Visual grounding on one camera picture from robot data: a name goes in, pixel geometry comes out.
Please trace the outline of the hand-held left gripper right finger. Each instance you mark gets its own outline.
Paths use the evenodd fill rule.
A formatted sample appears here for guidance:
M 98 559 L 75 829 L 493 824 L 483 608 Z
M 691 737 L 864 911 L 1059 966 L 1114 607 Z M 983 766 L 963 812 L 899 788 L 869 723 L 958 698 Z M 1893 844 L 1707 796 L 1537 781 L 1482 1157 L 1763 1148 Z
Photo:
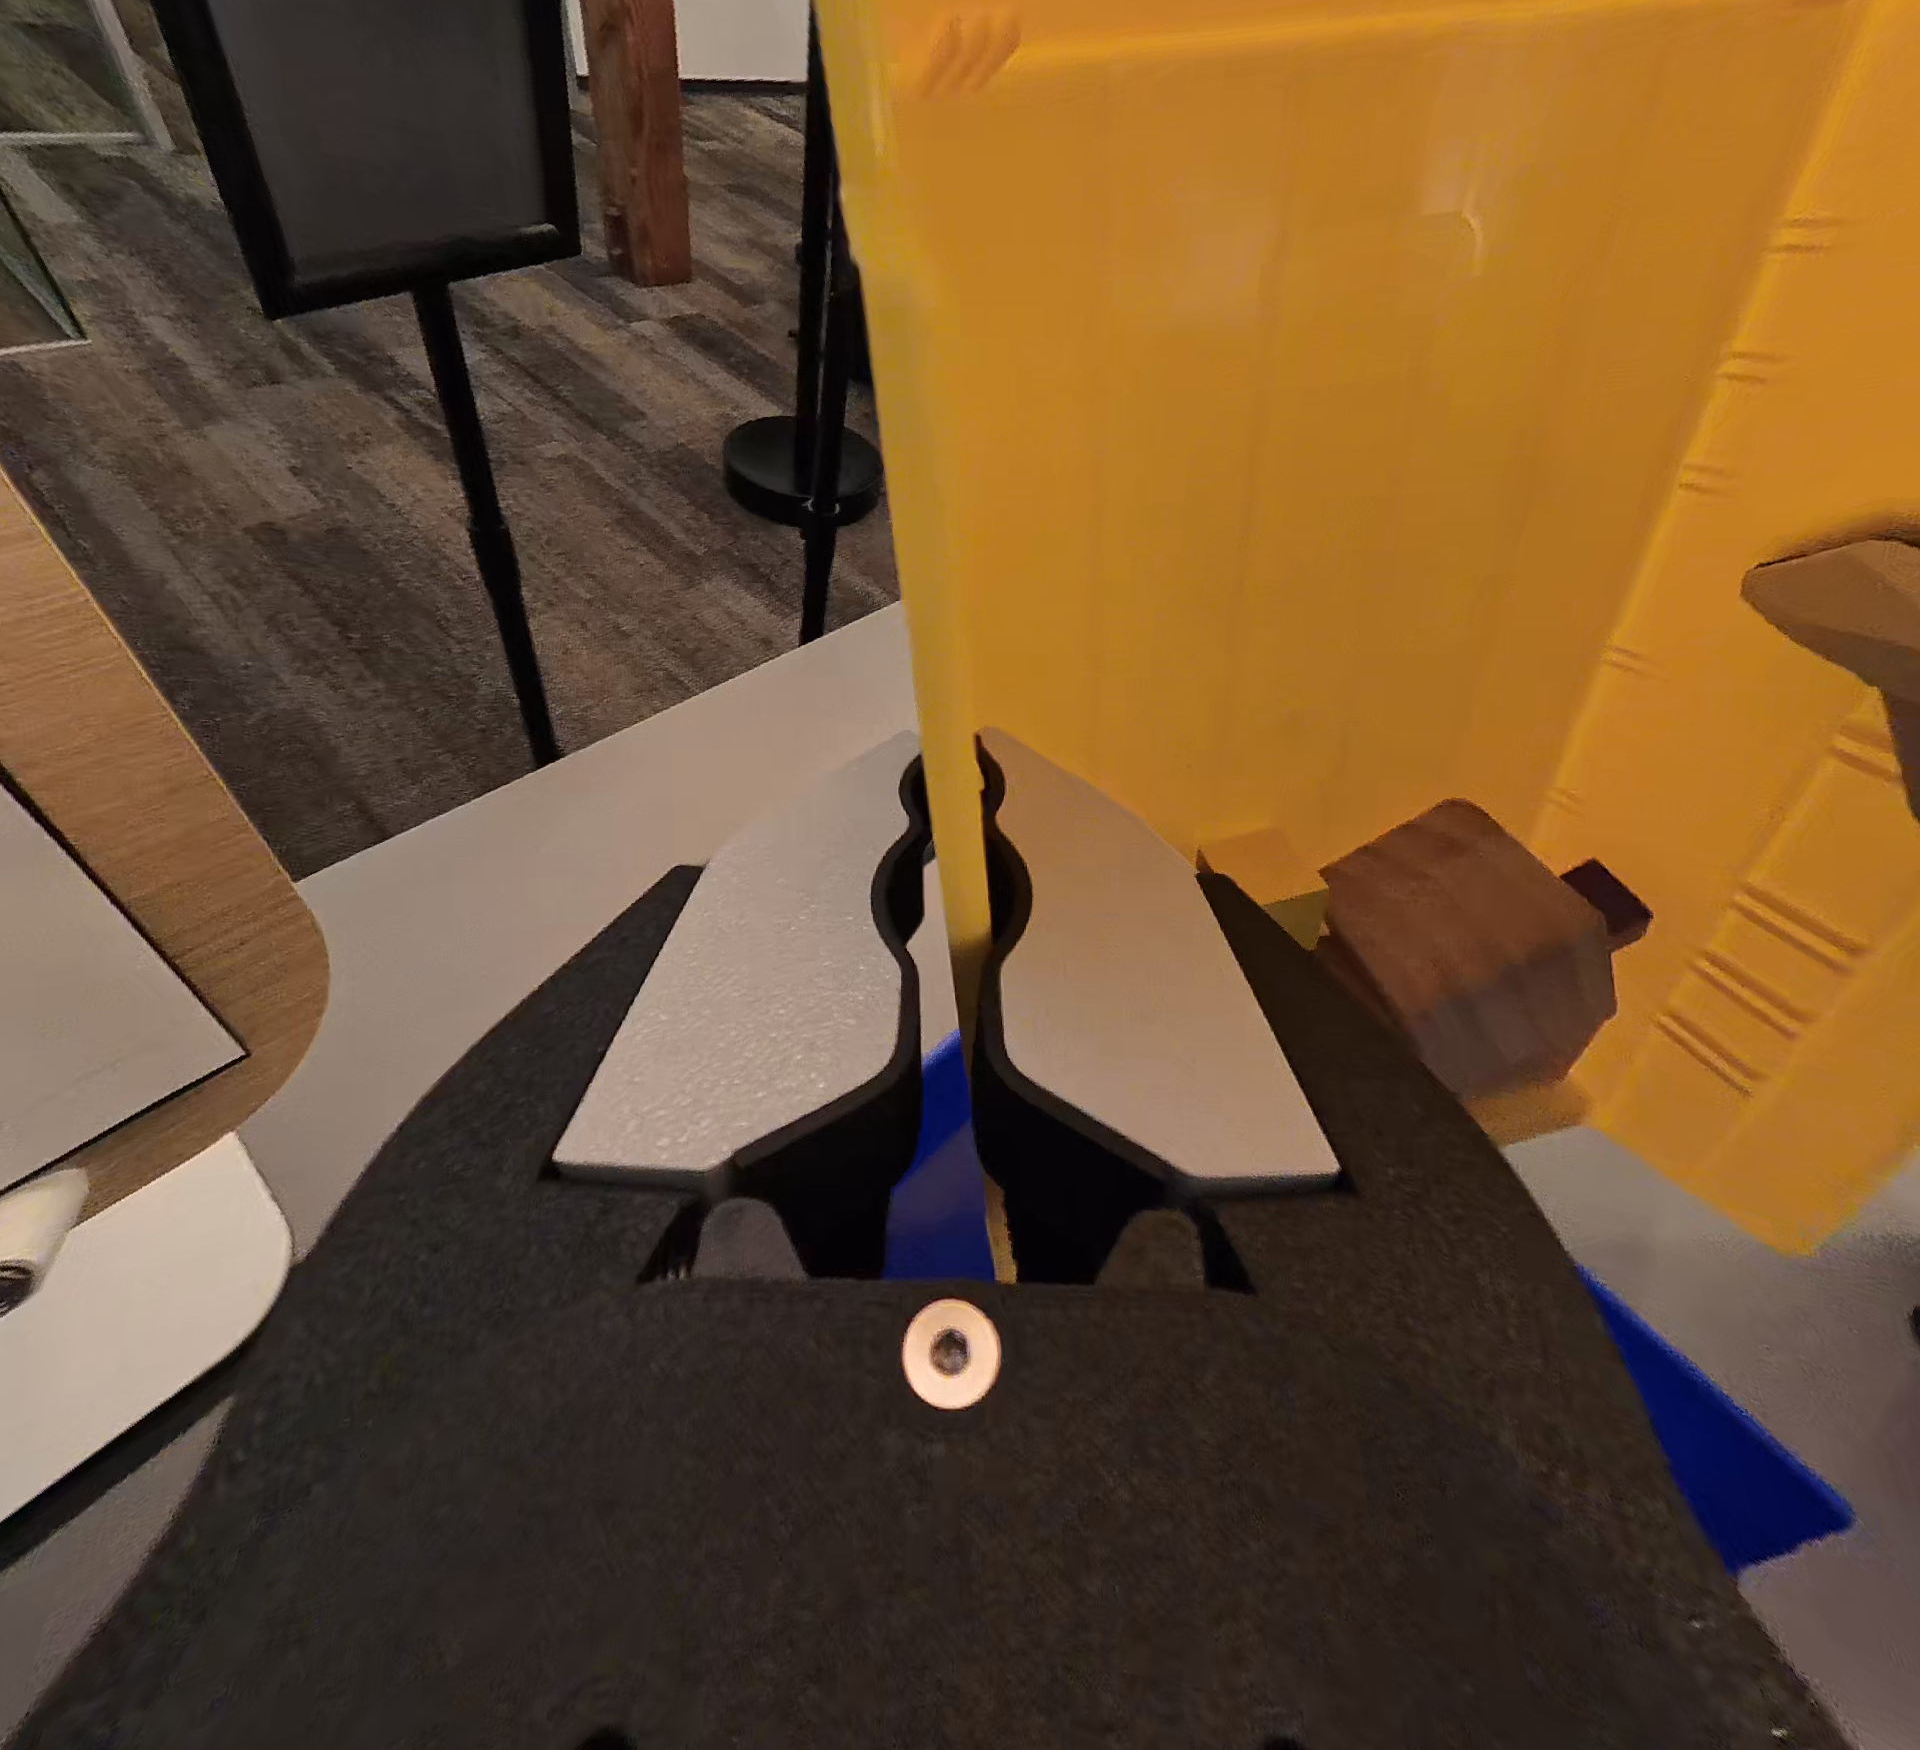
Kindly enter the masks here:
M 969 1126 L 1021 1280 L 1095 1280 L 1140 1211 L 1334 1188 L 1339 1162 L 1191 854 L 975 737 L 994 938 Z

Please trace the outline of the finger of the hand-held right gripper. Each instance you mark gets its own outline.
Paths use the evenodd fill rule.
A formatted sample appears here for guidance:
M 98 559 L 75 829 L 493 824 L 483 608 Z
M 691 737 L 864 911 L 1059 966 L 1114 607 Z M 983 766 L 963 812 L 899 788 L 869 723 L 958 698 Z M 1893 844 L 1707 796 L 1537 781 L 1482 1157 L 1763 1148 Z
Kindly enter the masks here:
M 1740 599 L 1884 698 L 1906 799 L 1920 812 L 1920 544 L 1841 540 L 1763 559 L 1740 577 Z

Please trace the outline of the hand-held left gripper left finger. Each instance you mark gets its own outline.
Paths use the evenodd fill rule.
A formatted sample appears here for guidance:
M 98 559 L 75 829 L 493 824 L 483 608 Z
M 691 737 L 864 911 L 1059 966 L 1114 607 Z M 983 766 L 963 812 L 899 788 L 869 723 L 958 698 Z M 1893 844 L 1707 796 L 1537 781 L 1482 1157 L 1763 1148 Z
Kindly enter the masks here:
M 924 737 L 895 730 L 696 869 L 552 1174 L 759 1197 L 819 1280 L 877 1280 L 924 1143 Z

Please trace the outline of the yellow plastic box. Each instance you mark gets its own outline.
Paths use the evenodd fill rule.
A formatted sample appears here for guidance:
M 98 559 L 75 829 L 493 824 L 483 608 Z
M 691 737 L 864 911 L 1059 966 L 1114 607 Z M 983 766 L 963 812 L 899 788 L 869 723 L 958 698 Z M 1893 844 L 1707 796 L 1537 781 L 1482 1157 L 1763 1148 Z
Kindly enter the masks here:
M 1500 1133 L 1778 1254 L 1917 1157 L 1884 698 L 1740 577 L 1917 540 L 1917 0 L 819 0 L 951 938 L 975 737 L 1180 854 L 1477 799 L 1655 903 Z

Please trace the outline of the blue plastic box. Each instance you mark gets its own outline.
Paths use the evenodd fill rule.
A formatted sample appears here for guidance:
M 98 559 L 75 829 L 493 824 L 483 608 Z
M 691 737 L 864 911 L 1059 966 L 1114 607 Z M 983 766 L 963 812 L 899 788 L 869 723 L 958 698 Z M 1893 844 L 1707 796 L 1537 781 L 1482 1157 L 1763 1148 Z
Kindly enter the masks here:
M 889 1280 L 994 1280 L 985 1180 L 969 1142 L 958 1038 L 924 1060 L 924 1142 L 889 1193 Z M 1596 1277 L 1583 1269 L 1613 1354 L 1655 1418 L 1677 1488 L 1720 1548 L 1725 1568 L 1758 1568 L 1854 1525 L 1854 1504 L 1778 1446 L 1681 1344 L 1643 1325 Z

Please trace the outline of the black framed sign stand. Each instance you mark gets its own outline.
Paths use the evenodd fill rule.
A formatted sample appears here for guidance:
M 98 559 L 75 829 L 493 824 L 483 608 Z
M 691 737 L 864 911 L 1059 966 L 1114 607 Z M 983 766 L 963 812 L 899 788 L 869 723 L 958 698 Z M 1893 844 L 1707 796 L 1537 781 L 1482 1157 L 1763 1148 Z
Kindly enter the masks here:
M 803 643 L 822 639 L 831 619 L 831 571 L 834 571 L 834 483 L 838 483 L 838 436 L 850 396 L 850 349 L 858 349 L 858 262 L 838 205 L 838 157 L 822 80 L 819 13 L 808 13 L 808 88 L 803 88 L 803 325 L 797 325 L 797 462 L 808 467 L 808 516 L 803 516 Z
M 559 0 L 154 0 L 266 323 L 401 294 L 532 766 L 559 756 L 454 282 L 577 256 Z

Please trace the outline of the rounded wooden board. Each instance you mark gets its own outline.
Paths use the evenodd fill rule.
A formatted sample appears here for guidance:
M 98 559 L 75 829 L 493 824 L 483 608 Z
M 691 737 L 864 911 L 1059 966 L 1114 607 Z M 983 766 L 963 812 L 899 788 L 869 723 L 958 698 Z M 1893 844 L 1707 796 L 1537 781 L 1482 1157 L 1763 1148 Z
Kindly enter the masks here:
M 98 1216 L 240 1133 L 291 1086 L 335 969 L 292 878 L 12 478 L 0 643 L 5 781 L 245 1049 L 226 1072 L 75 1148 L 79 1216 Z

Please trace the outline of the white printed instruction sheet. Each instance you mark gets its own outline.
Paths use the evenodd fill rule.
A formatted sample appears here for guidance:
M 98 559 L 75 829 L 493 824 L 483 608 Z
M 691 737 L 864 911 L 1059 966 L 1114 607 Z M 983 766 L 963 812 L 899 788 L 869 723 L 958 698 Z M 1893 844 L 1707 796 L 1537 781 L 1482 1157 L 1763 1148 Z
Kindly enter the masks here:
M 0 1183 L 51 1174 L 240 1060 L 240 1038 L 5 781 Z

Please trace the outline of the white stand base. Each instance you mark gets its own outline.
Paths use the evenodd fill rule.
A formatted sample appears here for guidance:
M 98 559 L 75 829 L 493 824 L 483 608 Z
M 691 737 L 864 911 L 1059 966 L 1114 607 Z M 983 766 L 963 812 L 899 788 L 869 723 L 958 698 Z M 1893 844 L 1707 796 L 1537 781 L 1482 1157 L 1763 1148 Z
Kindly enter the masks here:
M 291 1267 L 292 1234 L 240 1133 L 75 1221 L 0 1325 L 0 1517 L 240 1354 Z

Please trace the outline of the glass door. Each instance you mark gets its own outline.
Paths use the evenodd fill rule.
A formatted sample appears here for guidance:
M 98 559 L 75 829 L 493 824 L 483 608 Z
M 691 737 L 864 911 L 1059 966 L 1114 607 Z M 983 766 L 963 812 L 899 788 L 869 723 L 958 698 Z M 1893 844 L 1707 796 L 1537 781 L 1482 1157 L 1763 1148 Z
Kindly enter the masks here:
M 5 175 L 42 148 L 189 148 L 154 0 L 0 0 L 0 143 Z

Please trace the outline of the wooden support post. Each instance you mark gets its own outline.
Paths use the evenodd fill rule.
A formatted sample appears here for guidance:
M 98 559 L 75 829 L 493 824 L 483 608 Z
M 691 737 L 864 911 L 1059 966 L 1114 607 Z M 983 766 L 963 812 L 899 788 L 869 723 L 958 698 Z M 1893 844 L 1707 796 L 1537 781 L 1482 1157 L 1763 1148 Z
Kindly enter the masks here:
M 610 274 L 691 279 L 677 0 L 583 0 L 597 191 Z

